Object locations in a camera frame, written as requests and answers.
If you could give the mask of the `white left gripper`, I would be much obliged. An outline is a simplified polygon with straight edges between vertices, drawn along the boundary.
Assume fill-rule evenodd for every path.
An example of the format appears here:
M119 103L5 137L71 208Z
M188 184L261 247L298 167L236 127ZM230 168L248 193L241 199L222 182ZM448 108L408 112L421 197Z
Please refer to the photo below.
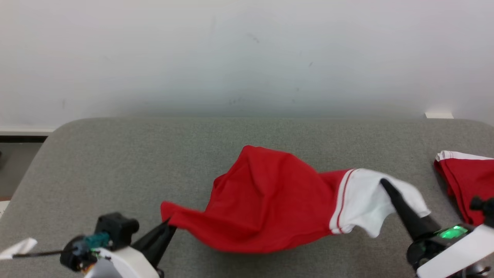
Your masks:
M96 262L83 268L85 278L159 278L157 266L176 231L169 219L117 251L94 248Z

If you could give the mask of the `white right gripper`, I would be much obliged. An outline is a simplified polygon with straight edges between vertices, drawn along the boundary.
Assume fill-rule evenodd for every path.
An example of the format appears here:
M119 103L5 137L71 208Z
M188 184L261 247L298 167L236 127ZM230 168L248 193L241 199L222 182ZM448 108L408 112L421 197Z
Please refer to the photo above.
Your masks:
M487 225L455 225L443 229L431 217L420 217L386 178L381 185L414 242L407 261L417 278L489 278L493 267L486 258L493 254L493 228Z

